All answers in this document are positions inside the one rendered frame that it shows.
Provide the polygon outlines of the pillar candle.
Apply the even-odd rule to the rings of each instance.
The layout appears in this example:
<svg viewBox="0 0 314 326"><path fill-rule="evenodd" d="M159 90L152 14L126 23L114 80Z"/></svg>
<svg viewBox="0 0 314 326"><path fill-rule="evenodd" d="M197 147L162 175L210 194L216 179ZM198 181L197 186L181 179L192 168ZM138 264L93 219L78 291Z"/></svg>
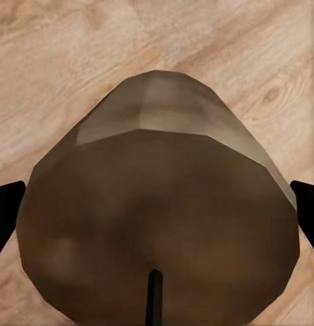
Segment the pillar candle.
<svg viewBox="0 0 314 326"><path fill-rule="evenodd" d="M212 88L127 77L36 165L23 270L79 326L244 326L300 257L296 194Z"/></svg>

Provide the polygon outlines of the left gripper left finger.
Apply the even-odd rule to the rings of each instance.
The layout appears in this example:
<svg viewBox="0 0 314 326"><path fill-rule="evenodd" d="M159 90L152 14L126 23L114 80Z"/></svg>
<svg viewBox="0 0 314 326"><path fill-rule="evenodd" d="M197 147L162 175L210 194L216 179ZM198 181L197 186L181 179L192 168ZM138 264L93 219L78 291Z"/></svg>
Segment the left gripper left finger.
<svg viewBox="0 0 314 326"><path fill-rule="evenodd" d="M16 227L16 216L26 186L24 181L0 186L0 253Z"/></svg>

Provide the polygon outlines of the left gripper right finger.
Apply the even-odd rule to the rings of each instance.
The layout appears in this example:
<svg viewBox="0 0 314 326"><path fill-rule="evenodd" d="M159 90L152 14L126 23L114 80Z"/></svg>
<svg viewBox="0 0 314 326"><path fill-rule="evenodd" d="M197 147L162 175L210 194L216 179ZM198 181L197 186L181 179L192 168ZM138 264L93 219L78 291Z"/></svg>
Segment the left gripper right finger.
<svg viewBox="0 0 314 326"><path fill-rule="evenodd" d="M296 194L298 224L314 248L314 185L296 180L290 184Z"/></svg>

